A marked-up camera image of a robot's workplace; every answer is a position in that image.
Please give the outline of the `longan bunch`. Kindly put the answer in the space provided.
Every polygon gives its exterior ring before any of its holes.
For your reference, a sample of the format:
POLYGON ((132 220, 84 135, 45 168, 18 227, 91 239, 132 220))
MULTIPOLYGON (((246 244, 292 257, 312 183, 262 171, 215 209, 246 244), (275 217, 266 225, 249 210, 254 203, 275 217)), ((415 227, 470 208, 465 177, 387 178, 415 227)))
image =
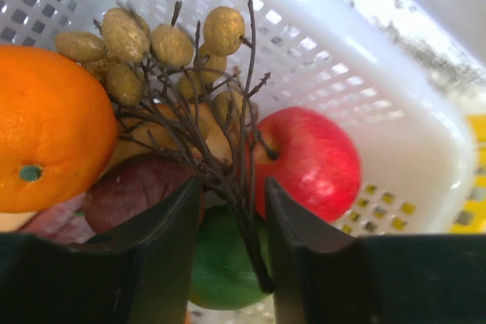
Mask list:
POLYGON ((270 293, 273 282, 264 262, 255 225, 254 149, 268 147, 257 129, 257 106, 252 96, 259 86, 241 80, 238 71, 228 71, 226 59, 244 45, 246 29, 254 27, 234 8, 219 6, 189 33, 175 20, 150 28, 129 4, 117 4, 102 20, 96 33, 63 31, 54 38, 63 56, 87 67, 104 86, 116 105, 117 122, 135 117, 156 122, 169 132, 183 127, 203 158, 196 159, 188 146, 164 150, 153 140, 150 150, 174 161, 187 163, 203 185, 222 197, 234 215, 262 291, 270 293), (239 149, 231 143, 233 168, 229 171, 209 151, 199 129, 198 106, 206 103, 225 131, 232 121, 221 122, 217 102, 229 109, 241 102, 239 149))

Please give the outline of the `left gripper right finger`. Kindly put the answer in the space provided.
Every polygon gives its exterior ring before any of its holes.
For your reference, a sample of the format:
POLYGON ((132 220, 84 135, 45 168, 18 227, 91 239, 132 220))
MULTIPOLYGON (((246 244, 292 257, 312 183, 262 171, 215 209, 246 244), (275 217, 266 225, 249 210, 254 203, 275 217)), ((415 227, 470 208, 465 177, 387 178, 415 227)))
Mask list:
POLYGON ((485 237, 353 237, 266 179, 278 323, 483 323, 485 237))

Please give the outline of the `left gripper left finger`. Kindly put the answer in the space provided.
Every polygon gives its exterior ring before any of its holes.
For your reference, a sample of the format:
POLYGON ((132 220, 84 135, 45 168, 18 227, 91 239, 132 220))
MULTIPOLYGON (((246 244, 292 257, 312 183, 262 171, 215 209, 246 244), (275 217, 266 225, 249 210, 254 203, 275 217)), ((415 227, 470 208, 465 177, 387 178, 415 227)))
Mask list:
POLYGON ((160 203, 84 244, 1 236, 3 323, 183 323, 202 188, 189 178, 160 203))

